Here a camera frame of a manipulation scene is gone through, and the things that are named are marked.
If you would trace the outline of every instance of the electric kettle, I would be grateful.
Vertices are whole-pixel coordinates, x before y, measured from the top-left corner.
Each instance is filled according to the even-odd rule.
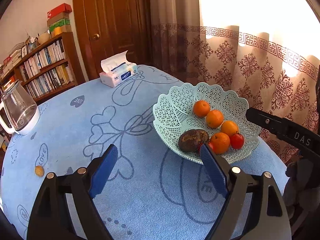
[[[20,85],[22,81],[15,81],[8,87],[2,97],[0,110],[4,108],[11,128],[7,126],[0,116],[0,124],[7,133],[21,135],[28,134],[37,124],[40,111],[33,98]]]

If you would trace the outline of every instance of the door panel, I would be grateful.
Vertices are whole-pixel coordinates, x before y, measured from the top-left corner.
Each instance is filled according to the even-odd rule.
[[[128,50],[127,59],[150,62],[147,0],[84,0],[87,28],[97,73],[101,60]]]

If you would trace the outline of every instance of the door knob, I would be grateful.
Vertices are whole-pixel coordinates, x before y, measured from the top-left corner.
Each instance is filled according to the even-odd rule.
[[[95,41],[96,41],[97,39],[99,39],[99,38],[100,38],[100,35],[99,35],[99,34],[96,33],[96,34],[93,35],[93,39],[94,39]]]

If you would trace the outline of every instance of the wall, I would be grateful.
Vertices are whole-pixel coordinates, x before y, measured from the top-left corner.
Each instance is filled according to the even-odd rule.
[[[64,2],[73,8],[72,0],[12,0],[0,19],[0,63],[8,56],[15,44],[27,39],[27,32],[31,37],[36,37],[37,33],[47,31],[47,12]],[[88,81],[73,12],[69,17],[80,65],[84,78]]]

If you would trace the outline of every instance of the curtain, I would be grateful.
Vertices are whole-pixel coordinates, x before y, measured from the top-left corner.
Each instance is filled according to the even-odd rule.
[[[320,24],[305,0],[151,0],[151,21],[155,67],[317,131]],[[260,136],[284,163],[297,155]]]

